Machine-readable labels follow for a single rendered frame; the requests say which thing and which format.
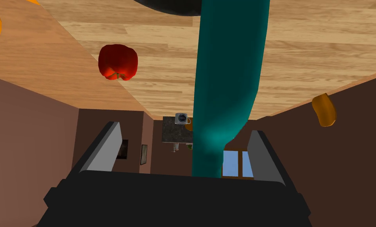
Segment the window with wooden frame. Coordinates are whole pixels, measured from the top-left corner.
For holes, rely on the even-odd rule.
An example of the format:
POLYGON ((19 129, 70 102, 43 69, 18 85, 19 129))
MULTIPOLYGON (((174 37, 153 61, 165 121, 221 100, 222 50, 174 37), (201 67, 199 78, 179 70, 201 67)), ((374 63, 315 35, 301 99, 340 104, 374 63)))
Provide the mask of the window with wooden frame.
POLYGON ((223 151, 222 178, 253 180, 247 151, 223 151))

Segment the black round bowl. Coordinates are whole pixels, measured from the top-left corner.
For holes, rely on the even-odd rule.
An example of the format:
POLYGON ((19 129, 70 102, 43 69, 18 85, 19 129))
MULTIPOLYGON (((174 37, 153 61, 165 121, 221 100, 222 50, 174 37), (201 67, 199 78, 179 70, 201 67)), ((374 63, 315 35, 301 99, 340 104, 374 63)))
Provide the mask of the black round bowl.
POLYGON ((202 0, 134 0, 158 12, 195 17, 201 15, 202 0))

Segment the wooden table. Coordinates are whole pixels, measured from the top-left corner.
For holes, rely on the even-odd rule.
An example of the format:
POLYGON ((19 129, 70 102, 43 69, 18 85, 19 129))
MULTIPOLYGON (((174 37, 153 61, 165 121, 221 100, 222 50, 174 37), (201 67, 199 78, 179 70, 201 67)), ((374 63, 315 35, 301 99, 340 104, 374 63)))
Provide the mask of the wooden table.
MULTIPOLYGON (((139 58, 122 86, 156 120, 193 114, 200 18, 134 0, 38 0, 92 56, 123 44, 139 58)), ((271 0, 251 120, 297 107, 376 73, 376 0, 271 0)))

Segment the dark wall picture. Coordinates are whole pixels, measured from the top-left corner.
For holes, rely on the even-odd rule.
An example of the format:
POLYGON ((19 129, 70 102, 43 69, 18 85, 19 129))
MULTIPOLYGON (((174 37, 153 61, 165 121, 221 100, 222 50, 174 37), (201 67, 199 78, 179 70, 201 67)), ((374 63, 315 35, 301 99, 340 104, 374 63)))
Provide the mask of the dark wall picture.
POLYGON ((117 159, 127 159, 128 154, 128 140, 122 140, 117 159))

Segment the red bell pepper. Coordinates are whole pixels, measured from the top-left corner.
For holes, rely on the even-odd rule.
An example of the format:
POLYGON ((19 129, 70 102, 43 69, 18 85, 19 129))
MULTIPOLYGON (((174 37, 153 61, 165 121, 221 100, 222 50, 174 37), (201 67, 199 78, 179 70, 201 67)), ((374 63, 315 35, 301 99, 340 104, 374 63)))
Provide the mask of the red bell pepper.
POLYGON ((137 53, 125 45, 105 45, 99 52, 98 69, 108 80, 130 80, 136 75, 137 68, 137 53))

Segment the dark counter with mug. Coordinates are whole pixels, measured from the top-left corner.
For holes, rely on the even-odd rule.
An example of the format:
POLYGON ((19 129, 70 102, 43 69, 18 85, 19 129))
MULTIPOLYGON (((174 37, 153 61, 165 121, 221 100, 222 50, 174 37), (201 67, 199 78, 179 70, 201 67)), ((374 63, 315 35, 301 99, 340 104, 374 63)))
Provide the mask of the dark counter with mug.
POLYGON ((173 144, 173 152, 179 149, 181 143, 193 148, 192 121, 186 113, 162 117, 161 142, 173 144))

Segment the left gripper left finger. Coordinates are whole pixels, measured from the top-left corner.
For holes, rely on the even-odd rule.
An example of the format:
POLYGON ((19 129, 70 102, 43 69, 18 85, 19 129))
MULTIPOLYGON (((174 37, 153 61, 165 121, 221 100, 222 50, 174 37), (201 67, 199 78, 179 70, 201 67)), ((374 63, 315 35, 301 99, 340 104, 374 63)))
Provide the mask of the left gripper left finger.
POLYGON ((121 144, 120 123, 109 121, 71 169, 67 178, 82 171, 112 171, 121 144))

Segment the teal tall curved thing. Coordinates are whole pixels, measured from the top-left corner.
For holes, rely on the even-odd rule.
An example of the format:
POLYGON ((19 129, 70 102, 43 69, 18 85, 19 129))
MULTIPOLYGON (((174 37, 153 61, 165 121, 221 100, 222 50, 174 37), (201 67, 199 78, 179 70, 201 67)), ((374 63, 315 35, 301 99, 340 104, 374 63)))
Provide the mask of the teal tall curved thing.
POLYGON ((223 151, 256 98, 270 0, 203 0, 193 109, 193 177, 221 177, 223 151))

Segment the brown oblong bread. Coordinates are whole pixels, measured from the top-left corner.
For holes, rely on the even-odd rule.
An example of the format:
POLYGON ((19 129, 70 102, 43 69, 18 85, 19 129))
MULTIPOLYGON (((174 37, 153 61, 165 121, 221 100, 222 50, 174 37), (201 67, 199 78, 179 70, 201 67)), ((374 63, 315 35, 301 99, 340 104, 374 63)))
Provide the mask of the brown oblong bread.
POLYGON ((335 123, 337 119, 336 108, 327 93, 314 97, 311 104, 320 126, 329 127, 335 123))

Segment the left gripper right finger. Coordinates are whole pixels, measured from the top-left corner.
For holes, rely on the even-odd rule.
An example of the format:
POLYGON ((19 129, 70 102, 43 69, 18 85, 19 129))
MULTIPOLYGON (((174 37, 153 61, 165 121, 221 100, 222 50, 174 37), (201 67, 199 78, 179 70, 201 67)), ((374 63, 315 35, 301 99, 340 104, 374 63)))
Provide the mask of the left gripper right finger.
POLYGON ((247 152, 254 180, 280 182, 290 190, 296 189, 263 131, 251 132, 247 152))

